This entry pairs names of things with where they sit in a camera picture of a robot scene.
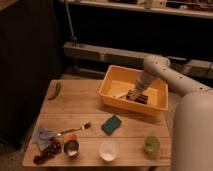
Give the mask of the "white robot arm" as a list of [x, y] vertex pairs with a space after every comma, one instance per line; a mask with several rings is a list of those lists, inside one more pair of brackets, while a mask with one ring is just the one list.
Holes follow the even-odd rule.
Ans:
[[213, 88], [171, 69], [168, 58], [149, 55], [130, 99], [156, 78], [182, 97], [173, 120], [171, 171], [213, 171]]

